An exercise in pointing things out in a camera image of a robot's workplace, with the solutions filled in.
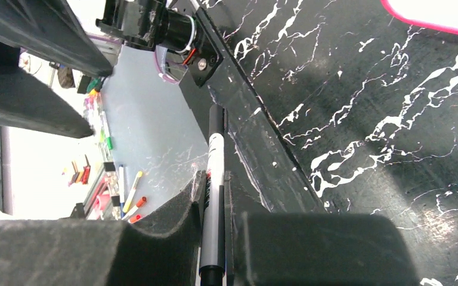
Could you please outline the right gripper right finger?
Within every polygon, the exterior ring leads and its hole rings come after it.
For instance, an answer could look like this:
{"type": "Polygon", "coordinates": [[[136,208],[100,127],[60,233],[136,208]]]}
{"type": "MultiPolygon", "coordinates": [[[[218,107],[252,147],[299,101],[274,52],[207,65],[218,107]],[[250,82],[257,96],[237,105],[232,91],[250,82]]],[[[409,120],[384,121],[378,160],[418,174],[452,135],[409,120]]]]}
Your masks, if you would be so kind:
{"type": "Polygon", "coordinates": [[[225,174],[228,285],[418,285],[403,236],[370,214],[271,213],[225,174]]]}

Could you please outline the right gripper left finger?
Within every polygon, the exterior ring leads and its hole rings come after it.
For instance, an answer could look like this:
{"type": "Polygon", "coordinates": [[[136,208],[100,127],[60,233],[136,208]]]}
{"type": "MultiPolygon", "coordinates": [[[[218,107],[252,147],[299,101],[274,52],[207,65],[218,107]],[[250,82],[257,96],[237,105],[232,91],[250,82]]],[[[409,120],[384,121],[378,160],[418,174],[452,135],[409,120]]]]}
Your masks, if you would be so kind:
{"type": "Polygon", "coordinates": [[[205,179],[135,223],[0,220],[0,285],[194,285],[205,179]]]}

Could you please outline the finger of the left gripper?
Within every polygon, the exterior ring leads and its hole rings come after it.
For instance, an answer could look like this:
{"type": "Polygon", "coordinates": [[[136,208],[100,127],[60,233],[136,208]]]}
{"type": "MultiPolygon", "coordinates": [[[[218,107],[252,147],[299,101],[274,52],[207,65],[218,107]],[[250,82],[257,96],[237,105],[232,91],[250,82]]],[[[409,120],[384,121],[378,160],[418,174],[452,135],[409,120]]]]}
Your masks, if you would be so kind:
{"type": "Polygon", "coordinates": [[[66,1],[0,1],[0,42],[87,75],[113,73],[66,1]]]}
{"type": "Polygon", "coordinates": [[[19,67],[20,48],[0,42],[0,126],[70,138],[93,135],[90,124],[51,88],[19,67]]]}

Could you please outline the white whiteboard marker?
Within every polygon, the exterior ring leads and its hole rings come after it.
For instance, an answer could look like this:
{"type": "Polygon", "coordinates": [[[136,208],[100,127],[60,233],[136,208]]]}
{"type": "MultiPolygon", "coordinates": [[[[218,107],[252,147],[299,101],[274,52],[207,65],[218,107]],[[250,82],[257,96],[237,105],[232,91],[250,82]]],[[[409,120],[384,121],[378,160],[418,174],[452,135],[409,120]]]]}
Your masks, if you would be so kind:
{"type": "Polygon", "coordinates": [[[199,275],[201,285],[222,285],[225,275],[225,110],[209,110],[208,164],[199,275]]]}

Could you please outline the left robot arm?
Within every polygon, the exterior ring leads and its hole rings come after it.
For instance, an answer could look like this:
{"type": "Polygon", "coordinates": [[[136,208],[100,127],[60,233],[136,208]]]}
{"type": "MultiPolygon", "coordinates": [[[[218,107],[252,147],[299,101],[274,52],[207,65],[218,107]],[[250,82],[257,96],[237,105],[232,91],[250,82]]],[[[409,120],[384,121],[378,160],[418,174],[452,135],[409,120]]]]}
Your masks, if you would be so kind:
{"type": "MultiPolygon", "coordinates": [[[[185,55],[197,86],[221,64],[211,22],[201,8],[174,11],[165,1],[107,1],[96,26],[131,48],[158,46],[185,55]]],[[[109,60],[90,40],[66,1],[0,1],[0,126],[71,138],[94,131],[67,102],[19,67],[22,52],[92,77],[112,75],[109,60]]]]}

